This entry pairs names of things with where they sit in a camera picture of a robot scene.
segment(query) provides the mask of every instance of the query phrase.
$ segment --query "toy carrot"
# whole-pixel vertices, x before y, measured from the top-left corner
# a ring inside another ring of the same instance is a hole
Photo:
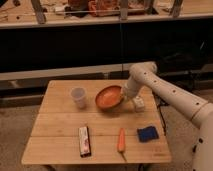
[[[125,144],[125,131],[124,128],[120,129],[119,137],[118,137],[118,144],[117,144],[117,150],[122,155],[125,162],[127,161],[124,152],[125,152],[126,144]]]

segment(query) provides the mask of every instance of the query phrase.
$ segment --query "blue sponge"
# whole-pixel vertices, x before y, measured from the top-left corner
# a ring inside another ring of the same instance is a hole
[[[158,139],[159,135],[154,126],[148,126],[143,129],[137,129],[140,142],[147,142],[152,139]]]

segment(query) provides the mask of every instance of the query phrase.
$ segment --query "table leg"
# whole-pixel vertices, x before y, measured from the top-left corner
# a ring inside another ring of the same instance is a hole
[[[51,165],[43,165],[48,171],[56,171],[56,169]]]

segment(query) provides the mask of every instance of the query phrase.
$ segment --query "basket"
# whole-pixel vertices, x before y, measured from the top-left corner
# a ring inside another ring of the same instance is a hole
[[[89,10],[93,16],[110,16],[119,14],[118,0],[96,0],[89,2]]]

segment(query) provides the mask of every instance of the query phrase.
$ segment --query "chocolate bar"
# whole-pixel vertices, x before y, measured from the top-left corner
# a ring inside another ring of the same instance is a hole
[[[89,129],[87,126],[79,128],[79,143],[81,157],[91,156]]]

